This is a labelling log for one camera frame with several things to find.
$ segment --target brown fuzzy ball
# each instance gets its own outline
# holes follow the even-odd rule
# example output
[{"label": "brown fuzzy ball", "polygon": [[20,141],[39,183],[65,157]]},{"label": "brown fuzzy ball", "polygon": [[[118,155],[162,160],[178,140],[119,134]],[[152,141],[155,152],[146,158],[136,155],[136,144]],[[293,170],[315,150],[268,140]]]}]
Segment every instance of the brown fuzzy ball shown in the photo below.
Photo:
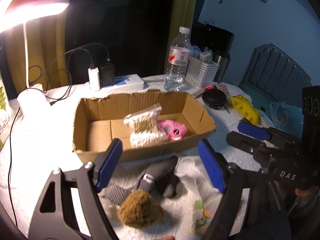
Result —
[{"label": "brown fuzzy ball", "polygon": [[125,225],[144,229],[160,221],[164,210],[157,205],[148,192],[136,190],[122,203],[118,218]]}]

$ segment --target lamp base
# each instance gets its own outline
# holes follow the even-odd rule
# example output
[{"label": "lamp base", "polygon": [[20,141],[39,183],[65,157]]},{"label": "lamp base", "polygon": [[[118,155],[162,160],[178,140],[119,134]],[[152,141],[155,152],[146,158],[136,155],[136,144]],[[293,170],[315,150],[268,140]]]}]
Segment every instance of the lamp base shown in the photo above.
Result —
[{"label": "lamp base", "polygon": [[42,128],[49,115],[51,106],[41,91],[43,91],[42,85],[36,84],[18,95],[17,100],[23,114],[23,122],[28,130]]}]

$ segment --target pink stuffed animal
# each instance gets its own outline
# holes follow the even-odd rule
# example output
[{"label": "pink stuffed animal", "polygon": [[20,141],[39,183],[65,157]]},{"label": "pink stuffed animal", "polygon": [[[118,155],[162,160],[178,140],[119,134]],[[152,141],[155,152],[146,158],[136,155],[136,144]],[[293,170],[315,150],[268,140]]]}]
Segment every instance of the pink stuffed animal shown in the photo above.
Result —
[{"label": "pink stuffed animal", "polygon": [[187,134],[187,128],[182,123],[172,120],[157,121],[159,126],[165,131],[170,141],[181,140]]}]

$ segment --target white plastic basket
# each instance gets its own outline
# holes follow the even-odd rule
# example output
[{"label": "white plastic basket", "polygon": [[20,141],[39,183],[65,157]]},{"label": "white plastic basket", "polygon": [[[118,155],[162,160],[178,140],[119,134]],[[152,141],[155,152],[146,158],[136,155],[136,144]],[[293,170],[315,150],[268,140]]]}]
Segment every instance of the white plastic basket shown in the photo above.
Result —
[{"label": "white plastic basket", "polygon": [[199,89],[205,85],[212,85],[218,68],[217,63],[206,64],[190,56],[186,80]]}]

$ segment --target table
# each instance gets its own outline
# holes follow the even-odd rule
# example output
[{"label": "table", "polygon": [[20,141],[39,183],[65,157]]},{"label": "table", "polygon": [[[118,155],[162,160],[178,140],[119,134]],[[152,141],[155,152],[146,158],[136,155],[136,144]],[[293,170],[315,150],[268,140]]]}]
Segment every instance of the table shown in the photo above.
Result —
[{"label": "table", "polygon": [[[146,79],[156,80],[159,78],[163,78],[163,76],[153,76]],[[150,88],[164,91],[162,82],[148,83],[143,91]],[[66,89],[67,87],[52,89],[48,91],[47,95],[59,98]],[[186,86],[185,90],[193,93],[197,89]],[[68,171],[82,166],[77,155],[72,152],[73,119],[79,99],[105,96],[107,95],[100,91],[95,93],[87,91],[85,84],[73,86],[69,98],[57,102],[51,107],[50,112],[47,113],[47,119],[44,120],[44,128],[41,130],[27,130],[23,120],[21,121],[21,114],[18,116],[12,132],[11,190],[18,227],[26,236],[28,235],[28,227],[34,207],[51,171],[57,167],[60,167],[63,171]],[[229,114],[224,108],[213,110],[208,108],[202,99],[198,100],[216,122],[216,131],[208,138],[213,148],[222,153],[228,162],[235,162],[243,169],[257,171],[260,165],[253,160],[251,155],[229,146],[225,140],[228,132],[237,131],[237,124],[242,118],[241,115],[231,106],[228,106]],[[16,99],[11,100],[10,105],[16,110],[19,107]],[[181,180],[181,191],[177,199],[159,200],[163,208],[167,210],[165,221],[162,223],[144,231],[127,228],[115,219],[115,206],[104,198],[105,191],[103,190],[99,194],[101,203],[120,239],[147,240],[165,235],[175,235],[177,240],[185,239],[187,236],[191,237],[188,230],[193,224],[192,203],[202,198],[206,201],[209,209],[215,210],[218,206],[221,194],[211,187],[200,158],[197,156],[196,148],[177,153],[177,155],[181,158],[179,158],[175,173]],[[159,158],[163,157],[120,163],[110,183],[123,187],[132,185],[143,167]],[[10,145],[9,140],[7,140],[0,153],[0,201],[13,219],[7,183],[9,163]],[[80,230],[89,235],[77,189],[72,191],[72,196]],[[237,233],[241,228],[247,200],[248,190],[244,190],[232,233]]]}]

